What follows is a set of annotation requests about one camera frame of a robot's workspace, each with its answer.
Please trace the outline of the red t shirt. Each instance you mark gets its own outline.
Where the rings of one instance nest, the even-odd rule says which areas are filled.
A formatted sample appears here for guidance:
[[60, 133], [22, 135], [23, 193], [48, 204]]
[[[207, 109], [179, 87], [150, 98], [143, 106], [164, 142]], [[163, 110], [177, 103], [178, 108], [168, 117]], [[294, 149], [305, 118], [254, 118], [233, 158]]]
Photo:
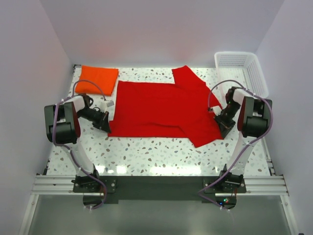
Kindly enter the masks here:
[[119, 81], [110, 137], [187, 138], [195, 147], [222, 139], [208, 103], [219, 106], [188, 66], [172, 70], [174, 83]]

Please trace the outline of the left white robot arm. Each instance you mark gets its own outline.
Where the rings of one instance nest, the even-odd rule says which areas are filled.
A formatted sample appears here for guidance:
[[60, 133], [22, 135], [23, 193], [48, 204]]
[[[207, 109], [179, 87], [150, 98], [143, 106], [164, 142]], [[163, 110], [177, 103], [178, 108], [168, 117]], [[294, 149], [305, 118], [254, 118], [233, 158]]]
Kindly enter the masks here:
[[105, 100], [99, 107], [94, 107], [93, 98], [87, 94], [79, 94], [44, 107], [48, 140], [60, 147], [70, 158], [76, 170], [74, 183], [84, 185], [90, 192], [101, 188], [101, 180], [82, 146], [79, 118], [91, 122], [93, 128], [111, 133], [107, 108], [112, 105], [112, 102]]

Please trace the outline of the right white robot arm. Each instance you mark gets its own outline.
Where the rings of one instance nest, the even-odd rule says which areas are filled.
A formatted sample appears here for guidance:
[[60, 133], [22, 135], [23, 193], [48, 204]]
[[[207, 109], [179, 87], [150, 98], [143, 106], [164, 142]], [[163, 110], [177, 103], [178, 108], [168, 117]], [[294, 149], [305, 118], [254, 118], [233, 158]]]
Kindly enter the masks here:
[[256, 143], [268, 132], [272, 123], [272, 101], [261, 99], [244, 88], [231, 87], [225, 95], [226, 107], [213, 106], [222, 138], [237, 127], [238, 141], [228, 163], [220, 172], [214, 188], [223, 192], [244, 186], [244, 172]]

